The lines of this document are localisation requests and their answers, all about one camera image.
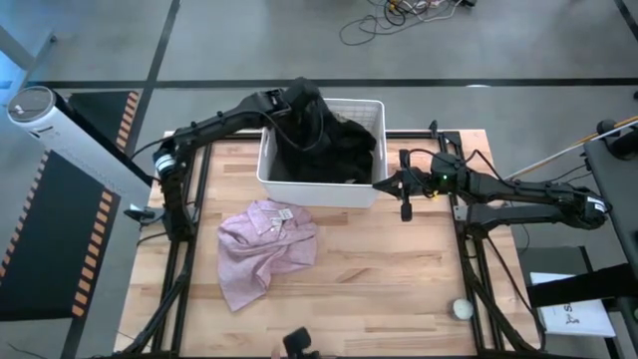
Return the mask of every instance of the pink shirt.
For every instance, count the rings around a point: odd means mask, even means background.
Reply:
[[[317,225],[311,220],[310,212],[300,206],[257,200],[245,213],[221,224],[219,285],[231,311],[265,294],[271,274],[315,263]]]

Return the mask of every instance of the white ball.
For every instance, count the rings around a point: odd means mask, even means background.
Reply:
[[[452,314],[458,320],[470,320],[475,314],[475,309],[467,299],[457,299],[452,303]]]

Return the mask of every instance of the black stand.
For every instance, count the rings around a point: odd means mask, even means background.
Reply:
[[[629,264],[619,264],[527,287],[530,305],[543,307],[583,300],[637,296],[638,281]]]

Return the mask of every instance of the clothing label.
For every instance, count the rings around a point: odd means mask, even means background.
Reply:
[[[294,217],[294,215],[292,214],[292,210],[288,208],[279,209],[279,216],[281,217],[281,219],[290,219]]]
[[[270,218],[270,223],[272,224],[272,226],[275,227],[275,229],[279,230],[279,229],[281,229],[281,223],[283,223],[283,219],[281,219],[281,218]]]

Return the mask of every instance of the white paper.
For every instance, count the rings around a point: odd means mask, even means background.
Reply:
[[[532,284],[572,277],[572,274],[529,273]],[[538,309],[548,334],[615,337],[616,332],[600,299]]]

